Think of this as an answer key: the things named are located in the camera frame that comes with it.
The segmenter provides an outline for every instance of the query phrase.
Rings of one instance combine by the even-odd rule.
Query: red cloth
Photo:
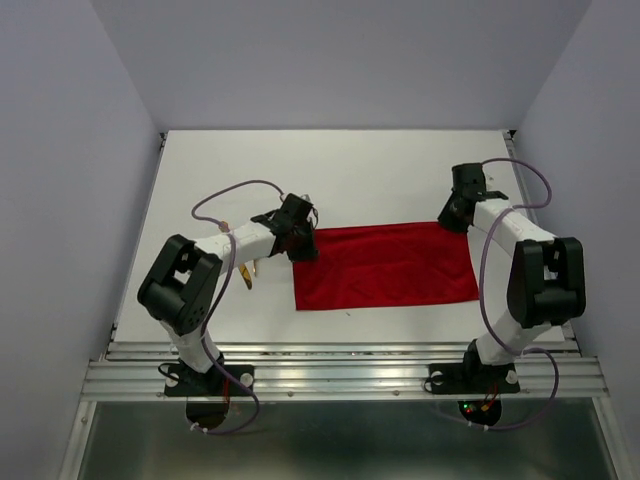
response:
[[[478,299],[467,236],[437,222],[316,230],[320,256],[293,264],[298,310]]]

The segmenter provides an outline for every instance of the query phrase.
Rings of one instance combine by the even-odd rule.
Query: purple cable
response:
[[[524,420],[523,422],[516,423],[516,424],[513,424],[513,425],[505,425],[505,426],[498,426],[498,427],[488,427],[488,430],[496,430],[496,431],[502,430],[502,431],[505,431],[505,430],[515,430],[517,428],[522,428],[522,427],[525,427],[527,425],[530,425],[531,423],[533,423],[533,422],[539,420],[540,418],[542,418],[547,413],[547,411],[549,410],[549,407],[551,406],[553,400],[556,398],[556,395],[558,393],[558,386],[560,384],[560,371],[558,370],[558,363],[553,358],[553,356],[551,355],[550,352],[548,352],[547,350],[545,350],[543,348],[539,348],[539,347],[528,348],[528,349],[526,349],[526,350],[524,350],[522,352],[515,351],[512,348],[510,348],[506,343],[504,343],[500,337],[498,337],[498,334],[493,330],[493,327],[491,326],[491,322],[489,322],[489,316],[487,314],[487,307],[486,307],[486,304],[485,304],[484,279],[485,279],[485,271],[486,271],[486,268],[487,268],[487,257],[489,255],[489,245],[491,244],[491,239],[493,238],[493,235],[494,235],[496,229],[498,228],[498,225],[500,225],[500,222],[502,221],[502,219],[504,217],[506,217],[508,214],[513,212],[515,209],[518,209],[518,208],[528,208],[528,209],[544,208],[547,205],[549,205],[549,203],[551,203],[551,198],[553,197],[553,192],[551,190],[551,184],[549,184],[549,181],[542,174],[542,172],[540,172],[537,168],[533,167],[532,165],[529,165],[526,162],[523,162],[522,160],[515,160],[515,159],[512,159],[512,158],[491,158],[489,160],[485,160],[484,162],[482,162],[482,165],[487,165],[489,163],[496,163],[496,162],[515,163],[517,165],[521,165],[521,166],[531,170],[533,173],[535,173],[538,176],[538,178],[540,180],[542,180],[542,183],[544,183],[544,186],[547,189],[547,198],[545,199],[544,202],[538,203],[538,204],[514,205],[513,207],[511,207],[511,209],[505,210],[500,215],[498,215],[496,220],[493,222],[493,224],[489,228],[489,231],[487,232],[487,238],[485,239],[484,246],[482,247],[482,256],[480,257],[480,275],[479,275],[480,278],[478,279],[478,296],[479,296],[479,300],[480,300],[480,313],[482,315],[482,321],[484,322],[485,327],[487,327],[487,331],[493,337],[493,339],[498,343],[498,345],[500,345],[502,348],[504,348],[511,355],[513,355],[515,357],[518,357],[521,354],[522,355],[528,355],[530,353],[541,353],[543,355],[546,355],[549,358],[549,360],[551,361],[551,365],[553,366],[553,372],[554,372],[553,388],[551,389],[551,395],[549,396],[549,400],[547,401],[546,405],[544,407],[542,407],[542,409],[537,414],[535,414],[531,418],[528,418],[527,420]],[[449,415],[442,414],[442,412],[438,412],[438,413],[443,415],[443,416],[446,416],[448,418],[452,418]]]
[[[202,200],[200,200],[198,203],[196,203],[193,206],[193,208],[191,209],[191,216],[196,220],[201,220],[201,221],[205,221],[205,222],[211,222],[211,223],[216,224],[220,228],[225,228],[224,223],[222,223],[220,220],[216,220],[215,218],[212,218],[212,217],[204,217],[204,216],[198,215],[197,210],[202,205],[207,203],[208,201],[213,200],[214,198],[219,197],[220,195],[223,195],[223,194],[225,194],[227,192],[230,192],[231,190],[235,190],[236,188],[244,187],[246,185],[251,185],[251,184],[255,184],[255,183],[269,185],[269,186],[275,188],[280,195],[284,194],[282,189],[280,187],[278,187],[275,183],[271,183],[271,182],[268,182],[266,180],[247,180],[245,182],[240,182],[240,183],[237,183],[237,184],[232,185],[230,187],[227,187],[227,188],[225,188],[223,190],[220,190],[219,192],[216,192],[216,193],[214,193],[212,195],[209,195],[206,198],[203,198]],[[205,335],[207,333],[207,327],[209,326],[209,321],[211,320],[211,317],[213,316],[213,312],[215,312],[216,308],[218,308],[218,305],[220,304],[220,300],[222,300],[222,296],[227,291],[227,287],[229,286],[229,282],[231,281],[231,275],[233,273],[233,265],[235,264],[235,261],[236,261],[236,249],[237,249],[236,239],[233,237],[233,234],[231,234],[231,233],[228,233],[227,236],[229,237],[229,243],[231,244],[231,256],[229,258],[229,266],[227,268],[227,275],[225,276],[224,282],[222,283],[222,287],[220,287],[220,292],[218,293],[218,296],[216,297],[215,301],[213,302],[213,305],[211,306],[211,308],[209,309],[209,313],[207,314],[207,317],[205,318],[204,322],[202,322],[202,327],[200,328],[200,334],[202,336],[202,340],[201,341],[202,341],[202,347],[204,349],[204,352],[207,355],[207,357],[209,357],[209,360],[211,360],[213,362],[213,366],[227,380],[229,380],[230,382],[234,383],[240,390],[242,390],[244,393],[246,393],[247,395],[251,396],[251,398],[253,398],[253,401],[256,404],[256,410],[253,413],[253,415],[251,416],[251,418],[249,418],[246,422],[244,422],[243,424],[241,424],[241,425],[239,425],[237,427],[230,428],[228,430],[214,431],[214,430],[204,429],[204,428],[200,427],[196,423],[192,423],[191,424],[191,428],[194,428],[194,429],[198,430],[199,432],[205,433],[207,435],[228,435],[230,433],[238,432],[238,431],[242,430],[243,428],[249,426],[249,424],[251,424],[258,417],[258,414],[260,413],[260,400],[258,399],[257,395],[253,392],[253,390],[251,390],[248,387],[245,387],[237,378],[235,378],[233,375],[231,375],[229,372],[227,372],[225,370],[225,368],[218,363],[218,361],[214,357],[213,353],[211,353],[211,351],[209,350],[209,347],[207,346],[207,342],[205,341]]]

